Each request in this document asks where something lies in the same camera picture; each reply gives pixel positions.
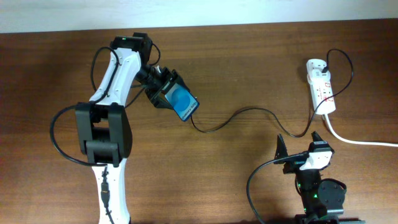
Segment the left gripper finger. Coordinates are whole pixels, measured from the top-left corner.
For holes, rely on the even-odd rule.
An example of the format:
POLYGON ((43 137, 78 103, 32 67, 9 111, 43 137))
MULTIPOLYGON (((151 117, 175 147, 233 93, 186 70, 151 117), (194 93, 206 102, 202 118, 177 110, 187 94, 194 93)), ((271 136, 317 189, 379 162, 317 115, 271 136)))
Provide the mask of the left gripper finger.
POLYGON ((155 108, 169 110, 173 109, 171 104, 165 99, 165 96, 161 90, 157 92, 152 92, 150 94, 150 102, 154 105, 155 108))
POLYGON ((179 84, 180 86, 184 87, 184 89, 186 89, 188 92, 190 92, 189 87, 185 84, 183 78, 178 74, 176 70, 172 70, 171 74, 172 74, 171 82, 179 84))

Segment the blue Galaxy smartphone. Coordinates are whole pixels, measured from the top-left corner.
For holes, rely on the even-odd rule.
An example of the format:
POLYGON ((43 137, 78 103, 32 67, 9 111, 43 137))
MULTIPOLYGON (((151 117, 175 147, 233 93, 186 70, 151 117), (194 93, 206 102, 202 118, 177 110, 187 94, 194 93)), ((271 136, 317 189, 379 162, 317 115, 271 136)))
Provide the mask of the blue Galaxy smartphone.
POLYGON ((165 94, 165 99, 182 121, 187 121, 200 105, 197 99, 178 83, 165 94))

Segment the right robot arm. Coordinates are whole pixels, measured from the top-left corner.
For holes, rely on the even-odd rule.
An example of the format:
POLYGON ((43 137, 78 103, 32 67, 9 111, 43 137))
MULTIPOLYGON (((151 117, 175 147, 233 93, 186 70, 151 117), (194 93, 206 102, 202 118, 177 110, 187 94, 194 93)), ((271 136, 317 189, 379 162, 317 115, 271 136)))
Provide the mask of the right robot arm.
POLYGON ((295 223, 339 223, 347 186, 335 179, 322 179, 321 171, 330 165, 335 151, 317 132, 308 150, 288 155, 284 139, 277 137, 275 164, 283 164, 284 174, 295 174, 295 188, 302 199, 304 213, 295 223))

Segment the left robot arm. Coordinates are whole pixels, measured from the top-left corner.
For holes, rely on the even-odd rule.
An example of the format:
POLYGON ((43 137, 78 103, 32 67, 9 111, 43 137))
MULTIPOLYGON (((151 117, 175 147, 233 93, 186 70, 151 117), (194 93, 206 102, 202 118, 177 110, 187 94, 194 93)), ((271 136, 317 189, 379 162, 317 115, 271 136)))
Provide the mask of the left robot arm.
POLYGON ((117 36, 108 47, 111 56, 101 84, 89 102, 75 108, 81 152, 96 179, 100 223, 131 222, 125 168, 132 150, 126 113, 132 83, 142 85, 155 108, 173 110, 182 121, 191 118, 200 105, 175 70, 149 63, 154 45, 146 33, 117 36))

